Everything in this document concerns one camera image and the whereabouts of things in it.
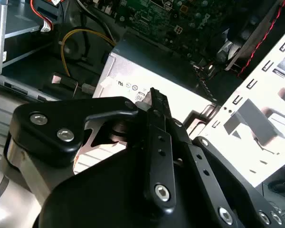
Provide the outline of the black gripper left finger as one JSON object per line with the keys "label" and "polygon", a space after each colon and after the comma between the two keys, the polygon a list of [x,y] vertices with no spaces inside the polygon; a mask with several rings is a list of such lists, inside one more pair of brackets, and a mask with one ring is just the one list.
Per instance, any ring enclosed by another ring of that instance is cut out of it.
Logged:
{"label": "black gripper left finger", "polygon": [[161,214],[171,214],[176,206],[172,143],[160,94],[149,91],[142,102],[147,110],[125,97],[23,104],[13,113],[4,155],[43,206],[59,184],[77,175],[73,165],[85,146],[126,142],[120,152],[144,155],[146,200]]}

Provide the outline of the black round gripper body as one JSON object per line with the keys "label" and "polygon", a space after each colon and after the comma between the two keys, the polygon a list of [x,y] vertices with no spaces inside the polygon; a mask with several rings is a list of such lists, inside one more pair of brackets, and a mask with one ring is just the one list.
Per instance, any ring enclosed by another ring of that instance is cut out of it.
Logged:
{"label": "black round gripper body", "polygon": [[39,216],[41,228],[220,228],[193,174],[174,162],[176,207],[158,212],[143,194],[144,155],[123,151],[59,184]]}

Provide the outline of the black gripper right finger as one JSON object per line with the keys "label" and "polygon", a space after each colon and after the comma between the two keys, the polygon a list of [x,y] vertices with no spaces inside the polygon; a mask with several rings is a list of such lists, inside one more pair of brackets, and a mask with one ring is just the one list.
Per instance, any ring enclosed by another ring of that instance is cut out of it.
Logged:
{"label": "black gripper right finger", "polygon": [[285,228],[274,207],[204,137],[191,140],[183,124],[171,117],[167,96],[159,103],[185,173],[197,181],[205,211],[202,228]]}

